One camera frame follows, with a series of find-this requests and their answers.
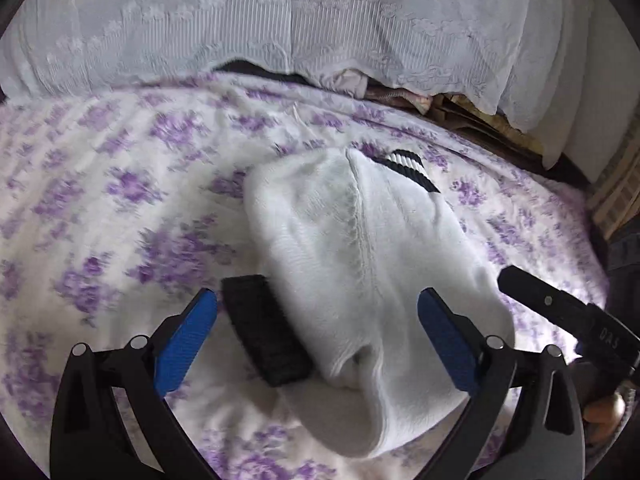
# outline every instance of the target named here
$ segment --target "black fabric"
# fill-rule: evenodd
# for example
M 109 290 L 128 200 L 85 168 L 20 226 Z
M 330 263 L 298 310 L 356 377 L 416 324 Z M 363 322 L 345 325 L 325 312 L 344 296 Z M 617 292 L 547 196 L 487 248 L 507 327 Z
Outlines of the black fabric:
M 314 364 L 264 276 L 222 280 L 222 298 L 238 339 L 269 386 L 302 381 Z

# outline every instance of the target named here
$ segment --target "brown fabric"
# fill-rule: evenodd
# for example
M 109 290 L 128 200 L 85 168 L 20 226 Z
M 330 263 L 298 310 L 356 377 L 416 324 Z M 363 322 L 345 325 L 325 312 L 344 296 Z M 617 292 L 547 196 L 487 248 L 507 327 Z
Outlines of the brown fabric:
M 587 201 L 606 239 L 640 212 L 640 102 L 622 143 Z

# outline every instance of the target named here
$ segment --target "white fabric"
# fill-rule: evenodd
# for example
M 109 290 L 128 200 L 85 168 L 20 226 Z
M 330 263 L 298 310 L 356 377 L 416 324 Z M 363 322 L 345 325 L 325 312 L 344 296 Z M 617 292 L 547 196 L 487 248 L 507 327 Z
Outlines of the white fabric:
M 554 90 L 562 13 L 562 0 L 26 0 L 0 40 L 0 85 L 81 94 L 241 58 L 320 84 L 351 68 L 460 92 L 526 129 Z
M 592 0 L 564 0 L 562 35 L 553 77 L 542 92 L 548 104 L 542 120 L 529 134 L 542 143 L 542 165 L 549 169 L 560 158 L 570 137 L 582 94 Z M 546 30 L 537 31 L 546 34 Z
M 329 449 L 377 456 L 465 399 L 418 321 L 424 288 L 513 343 L 495 278 L 442 195 L 358 150 L 259 166 L 244 204 L 258 256 L 320 374 L 282 392 Z
M 580 106 L 565 153 L 595 182 L 640 98 L 640 50 L 609 0 L 593 0 Z

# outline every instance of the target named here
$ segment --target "metal rivet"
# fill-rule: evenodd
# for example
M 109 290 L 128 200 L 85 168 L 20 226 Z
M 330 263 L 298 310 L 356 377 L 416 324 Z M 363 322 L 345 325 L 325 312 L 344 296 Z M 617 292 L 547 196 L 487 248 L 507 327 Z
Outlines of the metal rivet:
M 76 357 L 86 352 L 86 345 L 84 343 L 78 343 L 71 349 L 71 353 Z
M 146 342 L 149 341 L 146 335 L 137 335 L 131 341 L 129 341 L 129 345 L 131 348 L 135 348 L 136 350 L 140 350 L 146 346 Z
M 559 349 L 556 345 L 549 345 L 546 347 L 546 351 L 549 352 L 553 357 L 560 357 L 562 355 L 562 350 Z
M 497 335 L 491 335 L 486 339 L 487 346 L 494 350 L 502 350 L 504 348 L 504 341 Z

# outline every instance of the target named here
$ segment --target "white lace fabric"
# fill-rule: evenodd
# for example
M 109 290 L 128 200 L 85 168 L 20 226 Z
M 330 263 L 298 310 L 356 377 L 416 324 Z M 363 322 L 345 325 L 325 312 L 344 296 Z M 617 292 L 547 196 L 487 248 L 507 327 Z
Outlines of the white lace fabric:
M 0 84 L 14 99 L 82 94 L 245 59 L 317 83 L 351 68 L 419 94 L 460 92 L 531 126 L 545 111 L 562 8 L 562 0 L 26 0 L 0 40 Z M 525 25 L 546 34 L 521 48 Z M 527 99 L 511 105 L 512 95 Z

